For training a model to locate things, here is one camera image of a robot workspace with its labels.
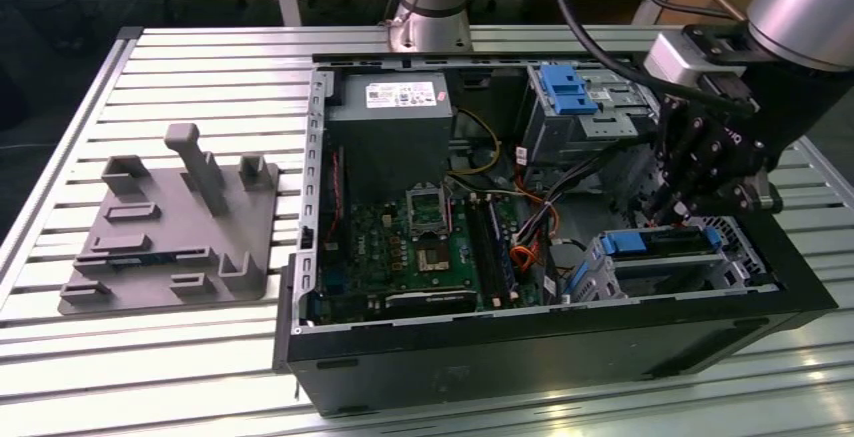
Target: motherboard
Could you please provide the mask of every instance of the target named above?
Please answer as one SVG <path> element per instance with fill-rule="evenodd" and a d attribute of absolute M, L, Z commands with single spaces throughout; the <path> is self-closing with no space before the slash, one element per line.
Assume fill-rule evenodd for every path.
<path fill-rule="evenodd" d="M 343 242 L 327 245 L 337 258 L 322 269 L 315 319 L 349 323 L 538 305 L 509 257 L 517 227 L 510 198 L 446 198 L 431 186 L 391 202 L 351 205 Z"/>

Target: sticker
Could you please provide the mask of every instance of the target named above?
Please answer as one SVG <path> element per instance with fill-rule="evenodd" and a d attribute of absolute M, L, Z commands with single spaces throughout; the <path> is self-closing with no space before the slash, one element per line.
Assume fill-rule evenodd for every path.
<path fill-rule="evenodd" d="M 517 147 L 517 164 L 529 165 L 529 149 Z"/>
<path fill-rule="evenodd" d="M 590 91 L 587 95 L 593 100 L 611 100 L 611 94 L 609 94 L 607 90 L 602 90 L 599 92 Z"/>
<path fill-rule="evenodd" d="M 431 107 L 437 103 L 433 82 L 383 82 L 365 88 L 369 109 Z"/>
<path fill-rule="evenodd" d="M 551 295 L 558 295 L 555 281 L 551 280 L 551 278 L 547 275 L 543 276 L 543 288 L 549 291 Z"/>

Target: white table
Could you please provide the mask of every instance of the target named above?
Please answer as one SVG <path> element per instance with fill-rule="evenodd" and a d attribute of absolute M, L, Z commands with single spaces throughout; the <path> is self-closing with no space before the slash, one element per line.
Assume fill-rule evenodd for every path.
<path fill-rule="evenodd" d="M 611 51 L 647 50 L 658 32 L 593 29 Z M 475 27 L 473 34 L 481 52 L 581 50 L 561 27 Z M 279 285 L 272 272 L 287 262 L 296 235 L 311 55 L 385 50 L 385 35 L 373 27 L 152 29 L 116 42 L 0 248 L 0 434 L 850 431 L 854 193 L 806 140 L 786 151 L 772 175 L 789 208 L 778 221 L 840 312 L 764 339 L 694 376 L 333 420 L 316 415 L 296 394 L 295 378 L 268 370 Z M 240 152 L 262 151 L 284 172 L 266 297 L 210 310 L 63 317 L 59 288 L 104 196 L 104 161 L 136 153 L 148 167 L 179 165 L 160 137 L 170 123 L 188 120 L 222 164 Z"/>

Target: floor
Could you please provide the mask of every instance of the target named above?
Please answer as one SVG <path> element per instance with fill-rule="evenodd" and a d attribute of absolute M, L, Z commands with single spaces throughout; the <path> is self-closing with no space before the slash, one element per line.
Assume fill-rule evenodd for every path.
<path fill-rule="evenodd" d="M 501 4 L 497 8 L 493 2 L 475 2 L 471 20 L 493 24 L 553 23 L 550 4 Z M 383 7 L 382 0 L 306 2 L 304 22 L 367 25 L 379 20 Z M 618 19 L 597 19 L 595 7 L 583 10 L 587 22 L 614 23 Z M 618 6 L 615 12 L 631 14 L 633 9 Z M 282 22 L 271 1 L 0 3 L 0 129 L 10 126 L 14 114 L 20 112 L 14 105 L 18 97 L 28 107 L 23 122 L 0 130 L 0 238 L 51 158 L 114 36 L 120 27 L 132 25 L 275 26 Z M 4 76 L 18 91 L 8 90 Z M 816 126 L 810 137 L 842 175 L 854 181 L 854 92 Z"/>

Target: power supply label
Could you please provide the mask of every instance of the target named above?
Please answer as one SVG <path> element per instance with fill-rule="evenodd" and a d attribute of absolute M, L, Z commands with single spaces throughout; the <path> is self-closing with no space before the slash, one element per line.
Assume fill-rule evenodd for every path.
<path fill-rule="evenodd" d="M 369 84 L 365 91 L 369 109 L 438 105 L 433 82 L 378 82 Z"/>

